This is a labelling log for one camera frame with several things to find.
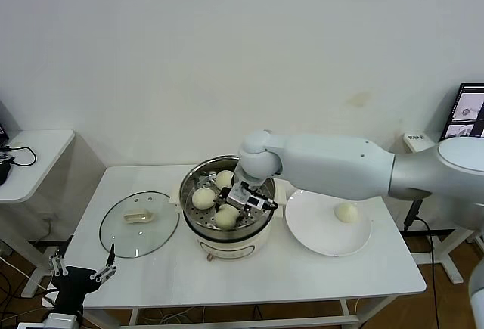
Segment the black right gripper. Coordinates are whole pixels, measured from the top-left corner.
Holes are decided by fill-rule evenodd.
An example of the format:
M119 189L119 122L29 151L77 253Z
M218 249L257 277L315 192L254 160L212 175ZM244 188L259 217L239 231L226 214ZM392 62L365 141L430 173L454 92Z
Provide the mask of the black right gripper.
M218 209L223 204L230 204L238 209L237 227L244 228L253 223L253 212L250 208L244 209L248 201L248 190L244 187L243 182L236 182L230 188L222 188L214 199L214 207Z

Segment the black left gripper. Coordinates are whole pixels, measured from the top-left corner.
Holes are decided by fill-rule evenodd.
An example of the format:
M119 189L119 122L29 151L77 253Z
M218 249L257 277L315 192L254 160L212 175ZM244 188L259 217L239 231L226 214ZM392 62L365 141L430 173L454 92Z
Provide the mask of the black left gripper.
M74 266L67 267L64 255L72 239L71 235L49 256L49 268L53 276L51 283L58 290L54 301L54 312L60 314L82 314L86 295L99 289L101 283L98 281L107 281L116 273L114 244L110 246L105 266L97 271Z

